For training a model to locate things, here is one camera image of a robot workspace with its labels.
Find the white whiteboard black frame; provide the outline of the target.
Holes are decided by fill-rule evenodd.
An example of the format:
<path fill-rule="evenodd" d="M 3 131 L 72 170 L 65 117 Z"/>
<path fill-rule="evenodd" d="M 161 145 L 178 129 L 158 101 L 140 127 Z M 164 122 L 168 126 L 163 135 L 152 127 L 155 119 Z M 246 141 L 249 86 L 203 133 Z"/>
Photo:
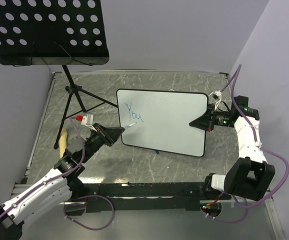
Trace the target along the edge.
<path fill-rule="evenodd" d="M 190 127 L 189 123 L 207 110 L 207 94 L 120 88 L 116 98 L 120 125 L 136 123 L 121 135 L 124 145 L 204 156 L 206 131 Z"/>

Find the white whiteboard marker pen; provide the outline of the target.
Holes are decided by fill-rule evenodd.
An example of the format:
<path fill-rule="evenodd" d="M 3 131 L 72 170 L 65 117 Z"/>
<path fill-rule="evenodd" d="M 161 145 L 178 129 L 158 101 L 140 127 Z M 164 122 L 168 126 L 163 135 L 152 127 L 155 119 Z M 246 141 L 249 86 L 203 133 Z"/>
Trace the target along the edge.
<path fill-rule="evenodd" d="M 135 124 L 137 124 L 137 123 L 136 123 L 136 122 L 131 123 L 131 124 L 127 125 L 127 126 L 124 126 L 123 128 L 126 130 L 126 129 L 128 129 L 128 128 L 134 126 Z"/>

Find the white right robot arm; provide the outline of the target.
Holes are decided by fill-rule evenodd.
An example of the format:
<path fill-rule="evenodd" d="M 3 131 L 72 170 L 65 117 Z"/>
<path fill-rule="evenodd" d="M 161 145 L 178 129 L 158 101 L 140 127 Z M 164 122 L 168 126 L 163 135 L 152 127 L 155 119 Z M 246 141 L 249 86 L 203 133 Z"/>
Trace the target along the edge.
<path fill-rule="evenodd" d="M 234 128 L 238 139 L 238 159 L 227 174 L 210 173 L 204 181 L 203 195 L 216 198 L 221 192 L 259 201 L 265 195 L 275 167 L 268 164 L 260 149 L 259 112 L 248 106 L 246 96 L 234 97 L 229 111 L 217 111 L 209 104 L 205 113 L 189 123 L 190 127 L 211 132 L 215 126 Z"/>

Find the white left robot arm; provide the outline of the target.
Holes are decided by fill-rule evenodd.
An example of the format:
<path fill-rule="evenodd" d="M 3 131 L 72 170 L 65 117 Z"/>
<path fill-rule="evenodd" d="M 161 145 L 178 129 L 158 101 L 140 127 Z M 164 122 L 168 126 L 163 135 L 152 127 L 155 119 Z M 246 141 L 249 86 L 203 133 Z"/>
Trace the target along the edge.
<path fill-rule="evenodd" d="M 23 225 L 53 206 L 78 201 L 84 193 L 79 175 L 83 166 L 102 146 L 113 146 L 126 129 L 93 124 L 86 139 L 72 139 L 63 156 L 39 181 L 16 197 L 0 204 L 0 240 L 18 240 Z"/>

